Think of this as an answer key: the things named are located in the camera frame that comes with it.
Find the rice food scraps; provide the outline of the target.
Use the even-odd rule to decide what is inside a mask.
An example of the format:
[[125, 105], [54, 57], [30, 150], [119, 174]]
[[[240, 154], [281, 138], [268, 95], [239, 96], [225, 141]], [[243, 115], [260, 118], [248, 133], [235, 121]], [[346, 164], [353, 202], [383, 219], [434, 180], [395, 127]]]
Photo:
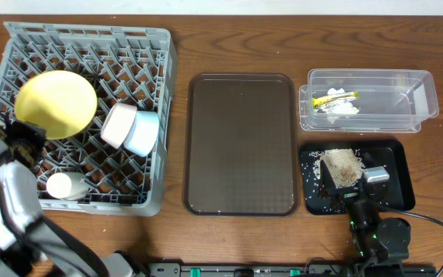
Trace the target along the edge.
[[354, 186], [361, 178], [365, 165], [352, 149], [303, 151], [300, 155], [304, 188], [309, 193], [321, 189], [321, 162], [324, 162], [337, 188]]

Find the yellow round plate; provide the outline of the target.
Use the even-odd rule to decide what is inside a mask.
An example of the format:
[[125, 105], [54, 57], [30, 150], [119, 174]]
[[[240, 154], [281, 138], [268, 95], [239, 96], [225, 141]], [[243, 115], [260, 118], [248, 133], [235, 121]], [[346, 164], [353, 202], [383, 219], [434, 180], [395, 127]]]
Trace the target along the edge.
[[15, 116], [45, 130], [48, 140], [66, 139], [86, 128], [98, 100], [92, 84], [74, 72], [55, 70], [30, 78], [15, 99]]

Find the white paper cup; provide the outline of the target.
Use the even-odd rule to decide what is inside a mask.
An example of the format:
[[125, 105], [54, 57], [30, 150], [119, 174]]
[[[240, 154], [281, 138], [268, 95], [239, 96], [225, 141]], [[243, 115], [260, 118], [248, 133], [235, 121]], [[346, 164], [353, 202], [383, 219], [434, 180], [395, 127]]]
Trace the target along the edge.
[[85, 176], [79, 172], [57, 172], [48, 178], [47, 192], [56, 199], [83, 199], [88, 192]]

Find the pink round bowl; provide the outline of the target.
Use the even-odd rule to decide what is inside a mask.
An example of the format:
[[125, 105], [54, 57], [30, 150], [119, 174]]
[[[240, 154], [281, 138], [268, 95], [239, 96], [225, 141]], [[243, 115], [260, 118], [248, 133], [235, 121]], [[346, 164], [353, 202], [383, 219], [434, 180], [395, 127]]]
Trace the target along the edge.
[[118, 149], [133, 125], [136, 112], [137, 108], [133, 105], [115, 103], [103, 123], [100, 133], [102, 140]]

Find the green orange snack wrapper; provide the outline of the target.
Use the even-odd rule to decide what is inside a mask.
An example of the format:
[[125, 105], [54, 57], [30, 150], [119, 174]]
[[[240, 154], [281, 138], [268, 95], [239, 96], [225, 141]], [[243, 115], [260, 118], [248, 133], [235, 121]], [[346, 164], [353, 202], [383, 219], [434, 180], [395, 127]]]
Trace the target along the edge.
[[327, 105], [330, 102], [333, 102], [337, 99], [341, 98], [359, 98], [358, 92], [342, 92], [334, 95], [326, 95], [319, 98], [312, 99], [312, 107], [319, 108], [320, 106]]

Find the light blue round bowl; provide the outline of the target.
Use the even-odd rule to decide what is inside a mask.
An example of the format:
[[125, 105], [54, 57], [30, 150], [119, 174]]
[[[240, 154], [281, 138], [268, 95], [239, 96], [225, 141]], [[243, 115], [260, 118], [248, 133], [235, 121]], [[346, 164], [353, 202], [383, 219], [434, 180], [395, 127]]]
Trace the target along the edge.
[[123, 145], [130, 152], [145, 157], [152, 151], [159, 132], [156, 112], [137, 111]]

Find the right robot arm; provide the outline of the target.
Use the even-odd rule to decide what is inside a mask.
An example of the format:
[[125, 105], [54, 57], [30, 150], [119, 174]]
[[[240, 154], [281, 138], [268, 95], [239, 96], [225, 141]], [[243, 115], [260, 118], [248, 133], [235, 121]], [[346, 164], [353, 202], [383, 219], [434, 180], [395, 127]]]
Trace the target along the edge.
[[385, 194], [390, 175], [382, 166], [365, 169], [354, 186], [339, 188], [325, 161], [320, 161], [322, 195], [341, 205], [350, 218], [352, 241], [361, 255], [342, 275], [404, 276], [411, 226], [400, 218], [382, 219], [377, 200]]

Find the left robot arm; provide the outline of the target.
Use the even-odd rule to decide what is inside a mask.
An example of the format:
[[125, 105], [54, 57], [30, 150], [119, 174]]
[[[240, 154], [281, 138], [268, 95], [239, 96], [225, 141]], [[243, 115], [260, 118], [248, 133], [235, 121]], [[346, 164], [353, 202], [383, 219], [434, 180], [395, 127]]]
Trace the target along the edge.
[[43, 213], [33, 169], [45, 141], [45, 130], [0, 112], [0, 276], [27, 276], [45, 260], [51, 276], [109, 276], [89, 247]]

